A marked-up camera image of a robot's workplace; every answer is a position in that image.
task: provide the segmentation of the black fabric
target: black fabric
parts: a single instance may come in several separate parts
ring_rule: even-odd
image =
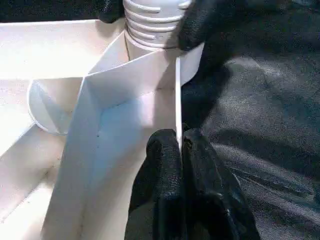
[[[197,130],[159,130],[132,187],[126,240],[259,240],[235,176]]]
[[[132,187],[126,240],[186,239],[185,186],[176,134],[155,132]]]
[[[263,240],[320,236],[320,15],[261,17],[213,36],[182,119],[237,176]]]

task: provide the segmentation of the finger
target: finger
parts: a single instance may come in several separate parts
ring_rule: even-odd
[[[99,20],[113,23],[124,14],[122,0],[93,0],[93,9]]]
[[[153,203],[152,232],[155,239],[183,239],[184,183],[176,133],[172,129],[155,132],[147,143],[146,159],[132,188],[130,212]]]
[[[186,189],[193,188],[198,220],[211,236],[260,239],[238,181],[219,159],[209,140],[191,129],[183,135],[182,149],[184,178],[192,179]]]
[[[214,33],[254,21],[261,14],[290,7],[291,0],[195,0],[182,21],[179,47],[188,51]]]
[[[211,32],[234,16],[239,5],[235,0],[196,0],[182,21],[179,48],[187,51],[204,42]]]

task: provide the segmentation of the white plastic tray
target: white plastic tray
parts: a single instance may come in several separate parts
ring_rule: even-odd
[[[181,144],[181,82],[196,73],[202,47],[177,58],[176,49],[131,58],[125,32],[109,45],[83,79],[43,240],[124,239],[149,137],[174,129]]]

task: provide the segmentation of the black glove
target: black glove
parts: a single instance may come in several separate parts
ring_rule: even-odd
[[[151,136],[132,188],[126,240],[259,240],[232,173],[196,130],[184,133],[183,163],[173,130]]]
[[[286,10],[291,0],[195,0],[187,10],[179,32],[179,47],[190,50],[212,34],[233,28],[255,16]],[[123,0],[94,0],[97,17],[112,23],[124,14]]]

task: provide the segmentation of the white plastic divider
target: white plastic divider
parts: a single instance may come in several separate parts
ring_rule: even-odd
[[[117,66],[127,63],[129,60],[134,60],[145,56],[152,52],[161,52],[162,56],[157,59],[154,64],[159,63],[169,65],[173,64],[176,57],[182,55],[181,61],[184,61],[184,66],[187,66],[181,74],[181,85],[188,82],[197,72],[200,58],[202,55],[203,44],[194,50],[183,53],[178,49],[159,49],[141,45],[136,42],[124,30],[117,36],[103,52],[101,58],[89,71],[89,74],[99,73],[106,70],[111,70]],[[138,61],[136,67],[141,71],[147,71],[151,63]],[[126,72],[130,77],[131,70]],[[148,85],[149,79],[145,79],[144,85]],[[77,95],[81,84],[81,78],[57,78],[57,79],[37,79],[34,80],[28,90],[28,108],[34,122],[43,130],[51,134],[66,135],[68,133],[72,112],[77,101]]]
[[[30,65],[30,69],[22,68],[22,72],[24,78],[29,77],[33,80],[28,88],[27,104],[30,116],[41,129],[55,135],[68,133],[83,76],[105,56],[104,50],[119,36],[124,26],[123,19],[112,24],[105,24],[99,20],[84,20],[63,21],[60,24],[34,23],[24,26],[24,30],[30,36],[22,38],[21,42],[32,41],[29,39],[32,36],[37,43],[39,42],[39,44],[27,42],[25,44],[28,49],[20,48],[19,51],[33,50],[32,55],[24,60]],[[8,37],[9,43],[12,41],[15,45],[20,44],[12,38],[17,37],[21,28],[20,24],[10,28],[13,33]],[[110,64],[109,68],[117,64],[111,59],[107,61],[107,64]]]
[[[174,129],[181,146],[180,72],[191,68],[192,78],[199,61],[187,60],[188,54],[175,61],[176,49],[130,60],[135,47],[121,33],[82,81],[43,240],[123,240],[149,137]],[[200,56],[202,47],[195,49]]]

